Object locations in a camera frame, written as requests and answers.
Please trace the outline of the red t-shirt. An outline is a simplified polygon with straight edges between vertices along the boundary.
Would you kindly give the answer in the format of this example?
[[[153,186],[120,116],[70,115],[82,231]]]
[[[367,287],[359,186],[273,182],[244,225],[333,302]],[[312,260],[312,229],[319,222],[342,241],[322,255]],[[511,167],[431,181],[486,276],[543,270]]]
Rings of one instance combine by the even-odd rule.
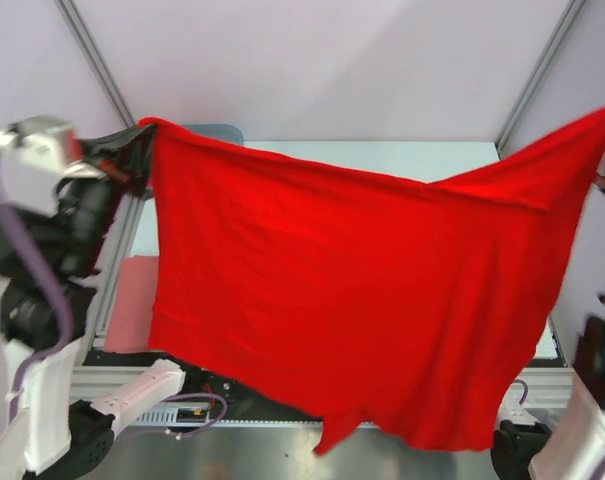
[[[162,119],[148,345],[323,421],[485,450],[533,358],[605,152],[605,107],[505,160],[421,182]]]

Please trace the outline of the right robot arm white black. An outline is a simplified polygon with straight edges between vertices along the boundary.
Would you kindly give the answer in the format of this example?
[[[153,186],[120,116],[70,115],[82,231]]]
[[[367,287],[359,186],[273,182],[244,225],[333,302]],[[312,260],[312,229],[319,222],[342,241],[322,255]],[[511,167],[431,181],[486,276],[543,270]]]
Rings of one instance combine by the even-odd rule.
[[[578,339],[567,408],[552,430],[505,394],[490,458],[500,479],[605,479],[605,320],[590,316]]]

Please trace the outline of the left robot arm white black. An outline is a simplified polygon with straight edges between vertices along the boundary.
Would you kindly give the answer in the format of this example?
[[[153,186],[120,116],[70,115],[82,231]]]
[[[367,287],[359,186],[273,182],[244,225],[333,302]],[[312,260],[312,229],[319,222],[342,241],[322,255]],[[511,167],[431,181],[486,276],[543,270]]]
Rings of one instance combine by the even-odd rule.
[[[101,398],[72,401],[74,364],[86,332],[97,260],[125,196],[142,197],[154,125],[96,139],[67,122],[28,118],[0,130],[0,338],[7,363],[7,425],[0,479],[77,479],[95,469],[119,434],[157,404],[189,400],[203,376],[159,359]],[[1,179],[15,160],[59,176],[56,210],[11,203]]]

